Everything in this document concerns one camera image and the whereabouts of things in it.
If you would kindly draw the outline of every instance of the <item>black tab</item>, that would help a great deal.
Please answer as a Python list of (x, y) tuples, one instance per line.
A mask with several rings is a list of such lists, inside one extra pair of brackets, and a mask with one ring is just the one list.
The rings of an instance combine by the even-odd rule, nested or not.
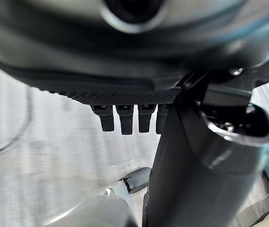
[(102, 130), (115, 130), (112, 105), (91, 105), (93, 112), (100, 117)]
[(139, 132), (149, 132), (150, 119), (154, 113), (156, 105), (138, 105), (139, 111)]
[(133, 134), (134, 105), (117, 105), (116, 110), (120, 116), (122, 135)]
[(168, 111), (172, 104), (161, 104), (158, 105), (158, 113), (157, 113), (157, 122), (156, 122), (156, 133), (162, 134), (166, 117), (168, 114)]

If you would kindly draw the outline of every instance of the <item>metal screw head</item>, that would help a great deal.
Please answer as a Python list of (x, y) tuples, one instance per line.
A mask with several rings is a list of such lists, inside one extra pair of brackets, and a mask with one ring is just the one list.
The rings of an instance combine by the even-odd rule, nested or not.
[(239, 76), (242, 72), (243, 72), (242, 68), (229, 70), (229, 73), (235, 77)]
[(104, 195), (107, 195), (107, 196), (114, 196), (115, 195), (115, 191), (112, 189), (112, 188), (106, 188), (104, 190)]
[(229, 122), (226, 122), (224, 124), (224, 128), (225, 130), (227, 130), (228, 132), (233, 132), (234, 131), (234, 125), (229, 123)]

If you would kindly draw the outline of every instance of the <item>textured black surface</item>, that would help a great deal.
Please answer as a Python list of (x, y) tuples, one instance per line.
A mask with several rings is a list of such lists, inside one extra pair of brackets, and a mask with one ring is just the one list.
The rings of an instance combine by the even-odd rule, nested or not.
[(87, 105), (143, 105), (143, 104), (170, 104), (173, 103), (180, 89), (158, 91), (145, 94), (126, 94), (126, 93), (100, 93), (100, 92), (83, 92), (83, 93), (64, 93), (60, 95), (68, 96), (80, 103)]

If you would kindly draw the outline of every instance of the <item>black cable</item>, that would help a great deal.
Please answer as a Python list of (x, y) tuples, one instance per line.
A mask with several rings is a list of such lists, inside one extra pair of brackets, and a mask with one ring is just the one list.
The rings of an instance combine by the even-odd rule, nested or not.
[(4, 147), (0, 148), (0, 152), (11, 147), (15, 142), (17, 142), (22, 135), (25, 133), (27, 128), (29, 127), (32, 120), (32, 103), (31, 103), (31, 88), (27, 88), (27, 118), (25, 119), (23, 125), (18, 130), (17, 134), (8, 142)]

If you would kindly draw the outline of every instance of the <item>circular opening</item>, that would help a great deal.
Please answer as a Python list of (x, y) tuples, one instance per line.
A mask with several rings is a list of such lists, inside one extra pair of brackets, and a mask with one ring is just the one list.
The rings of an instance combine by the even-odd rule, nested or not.
[(105, 0), (109, 10), (129, 24), (142, 24), (153, 19), (163, 0)]

